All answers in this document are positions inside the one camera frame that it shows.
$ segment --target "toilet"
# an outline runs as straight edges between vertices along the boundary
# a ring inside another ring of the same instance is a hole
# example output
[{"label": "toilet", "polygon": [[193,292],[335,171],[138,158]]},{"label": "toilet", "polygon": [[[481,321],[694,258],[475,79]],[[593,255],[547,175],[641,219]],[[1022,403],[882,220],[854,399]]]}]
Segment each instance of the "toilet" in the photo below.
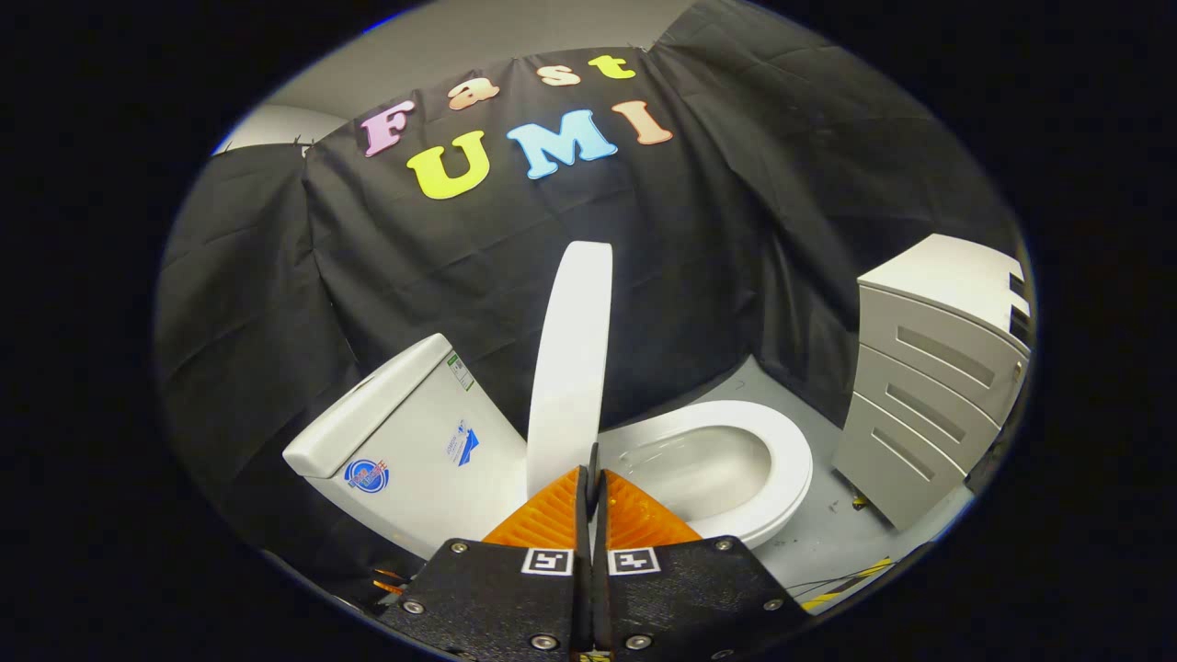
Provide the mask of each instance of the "toilet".
[{"label": "toilet", "polygon": [[609,244],[565,251],[540,337],[528,438],[507,422],[440,333],[397,355],[282,452],[345,512],[421,558],[481,539],[577,465],[625,477],[704,538],[752,548],[777,534],[813,461],[786,416],[716,400],[599,431],[612,290]]}]

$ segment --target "white drawer cabinet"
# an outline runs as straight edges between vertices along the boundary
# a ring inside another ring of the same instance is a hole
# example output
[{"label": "white drawer cabinet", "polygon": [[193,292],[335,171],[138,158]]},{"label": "white drawer cabinet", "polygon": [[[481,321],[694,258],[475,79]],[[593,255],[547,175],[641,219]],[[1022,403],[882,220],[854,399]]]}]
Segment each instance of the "white drawer cabinet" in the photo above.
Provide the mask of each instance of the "white drawer cabinet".
[{"label": "white drawer cabinet", "polygon": [[855,392],[833,466],[899,528],[960,484],[1030,362],[1017,260],[932,234],[858,278]]}]

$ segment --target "drawer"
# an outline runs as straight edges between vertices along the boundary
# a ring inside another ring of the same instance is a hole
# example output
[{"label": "drawer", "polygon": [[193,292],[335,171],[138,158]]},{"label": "drawer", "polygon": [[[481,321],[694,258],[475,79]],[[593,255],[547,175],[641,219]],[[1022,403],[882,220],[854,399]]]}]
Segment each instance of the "drawer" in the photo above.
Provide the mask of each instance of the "drawer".
[{"label": "drawer", "polygon": [[866,345],[858,345],[855,392],[919,432],[965,474],[999,431],[956,391]]},{"label": "drawer", "polygon": [[998,426],[1013,406],[1029,359],[992,331],[951,312],[860,286],[862,344],[940,382]]},{"label": "drawer", "polygon": [[964,472],[927,439],[858,393],[833,468],[899,529],[964,481]]}]

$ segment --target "orange gripper pad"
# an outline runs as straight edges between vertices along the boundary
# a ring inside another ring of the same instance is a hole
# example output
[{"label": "orange gripper pad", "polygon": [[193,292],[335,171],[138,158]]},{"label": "orange gripper pad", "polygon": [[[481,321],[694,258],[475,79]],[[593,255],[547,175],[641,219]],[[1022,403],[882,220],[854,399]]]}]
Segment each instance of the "orange gripper pad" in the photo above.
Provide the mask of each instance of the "orange gripper pad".
[{"label": "orange gripper pad", "polygon": [[577,481],[580,468],[552,481],[483,538],[511,547],[576,549]]},{"label": "orange gripper pad", "polygon": [[686,522],[633,483],[609,469],[605,475],[609,476],[605,549],[658,547],[703,539]]}]

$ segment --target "toilet tank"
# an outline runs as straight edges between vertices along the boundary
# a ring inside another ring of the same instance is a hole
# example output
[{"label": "toilet tank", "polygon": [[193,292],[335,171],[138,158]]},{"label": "toilet tank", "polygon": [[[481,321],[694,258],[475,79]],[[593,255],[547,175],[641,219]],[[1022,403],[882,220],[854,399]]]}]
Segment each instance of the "toilet tank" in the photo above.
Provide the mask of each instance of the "toilet tank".
[{"label": "toilet tank", "polygon": [[282,451],[317,490],[428,560],[526,501],[526,442],[440,333],[381,365]]}]

